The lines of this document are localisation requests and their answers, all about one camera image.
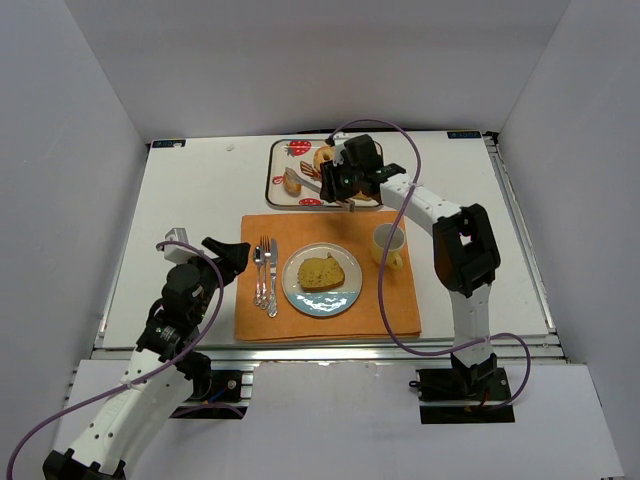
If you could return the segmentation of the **metal serving tongs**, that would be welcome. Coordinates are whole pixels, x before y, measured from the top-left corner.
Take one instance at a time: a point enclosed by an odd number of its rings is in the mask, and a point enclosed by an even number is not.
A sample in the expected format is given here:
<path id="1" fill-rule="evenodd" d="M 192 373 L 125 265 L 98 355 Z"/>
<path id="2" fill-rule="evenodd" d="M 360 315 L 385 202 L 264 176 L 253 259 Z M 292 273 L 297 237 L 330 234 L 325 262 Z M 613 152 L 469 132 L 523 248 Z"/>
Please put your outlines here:
<path id="1" fill-rule="evenodd" d="M 302 178 L 294 169 L 290 167 L 286 167 L 285 174 L 289 175 L 292 179 L 294 179 L 295 181 L 297 181 L 307 189 L 313 191 L 314 193 L 317 193 L 317 194 L 321 193 L 321 188 L 319 185 Z M 335 203 L 336 205 L 342 207 L 343 209 L 351 213 L 355 211 L 355 202 L 351 199 L 347 199 L 346 201 L 329 200 L 329 203 Z"/>

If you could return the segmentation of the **sliced loaf bread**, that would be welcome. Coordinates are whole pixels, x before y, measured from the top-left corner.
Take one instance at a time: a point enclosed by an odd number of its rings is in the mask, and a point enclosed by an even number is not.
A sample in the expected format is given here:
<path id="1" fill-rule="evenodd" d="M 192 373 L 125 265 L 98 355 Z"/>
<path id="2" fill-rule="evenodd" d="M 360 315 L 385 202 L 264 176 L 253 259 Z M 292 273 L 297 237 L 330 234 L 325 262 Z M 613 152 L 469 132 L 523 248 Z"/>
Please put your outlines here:
<path id="1" fill-rule="evenodd" d="M 297 272 L 297 280 L 305 291 L 327 291 L 343 285 L 346 279 L 340 263 L 330 254 L 305 259 Z"/>

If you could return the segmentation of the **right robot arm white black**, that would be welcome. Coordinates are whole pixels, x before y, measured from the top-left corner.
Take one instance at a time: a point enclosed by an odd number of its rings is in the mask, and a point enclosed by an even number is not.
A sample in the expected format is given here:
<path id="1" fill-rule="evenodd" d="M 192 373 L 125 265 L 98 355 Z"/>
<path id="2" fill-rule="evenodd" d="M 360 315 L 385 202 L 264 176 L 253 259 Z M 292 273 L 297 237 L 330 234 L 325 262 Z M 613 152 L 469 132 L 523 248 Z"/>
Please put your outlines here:
<path id="1" fill-rule="evenodd" d="M 497 370 L 490 343 L 489 295 L 501 258 L 488 214 L 479 204 L 460 206 L 386 164 L 369 135 L 325 143 L 333 159 L 321 164 L 320 197 L 345 202 L 361 193 L 407 217 L 431 235 L 433 265 L 451 299 L 454 340 L 450 389 L 470 397 Z"/>

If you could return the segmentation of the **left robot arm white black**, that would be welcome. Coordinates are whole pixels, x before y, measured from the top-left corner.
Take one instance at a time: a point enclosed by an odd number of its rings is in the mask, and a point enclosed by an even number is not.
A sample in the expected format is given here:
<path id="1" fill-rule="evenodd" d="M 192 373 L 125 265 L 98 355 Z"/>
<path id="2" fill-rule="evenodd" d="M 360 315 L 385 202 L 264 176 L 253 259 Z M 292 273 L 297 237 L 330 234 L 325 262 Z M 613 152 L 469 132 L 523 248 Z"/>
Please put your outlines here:
<path id="1" fill-rule="evenodd" d="M 251 247 L 207 237 L 201 248 L 171 239 L 157 248 L 173 266 L 120 383 L 65 451 L 49 453 L 47 479 L 126 478 L 176 409 L 211 388 L 211 361 L 195 346 L 211 328 L 225 287 L 245 271 Z"/>

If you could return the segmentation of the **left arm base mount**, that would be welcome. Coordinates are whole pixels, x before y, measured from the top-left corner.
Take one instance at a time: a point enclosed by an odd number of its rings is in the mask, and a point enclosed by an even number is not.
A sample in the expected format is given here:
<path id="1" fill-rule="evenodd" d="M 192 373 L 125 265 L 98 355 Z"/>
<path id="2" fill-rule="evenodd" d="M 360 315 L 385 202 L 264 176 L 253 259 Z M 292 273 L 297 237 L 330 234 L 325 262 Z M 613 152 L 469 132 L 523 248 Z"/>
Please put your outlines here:
<path id="1" fill-rule="evenodd" d="M 253 373 L 243 370 L 213 370 L 204 388 L 178 407 L 174 419 L 241 420 L 252 393 Z"/>

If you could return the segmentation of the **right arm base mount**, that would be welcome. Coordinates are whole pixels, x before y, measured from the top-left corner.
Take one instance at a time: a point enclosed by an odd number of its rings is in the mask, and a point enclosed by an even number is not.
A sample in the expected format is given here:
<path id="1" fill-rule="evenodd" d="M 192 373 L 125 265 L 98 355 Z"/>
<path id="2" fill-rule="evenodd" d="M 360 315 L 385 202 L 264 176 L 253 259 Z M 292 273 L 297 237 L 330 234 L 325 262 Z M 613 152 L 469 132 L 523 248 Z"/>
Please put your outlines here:
<path id="1" fill-rule="evenodd" d="M 471 393 L 465 393 L 454 382 L 452 369 L 417 370 L 416 378 L 408 386 L 418 396 L 423 425 L 515 422 L 511 405 L 499 407 L 511 398 L 503 368 L 482 380 Z"/>

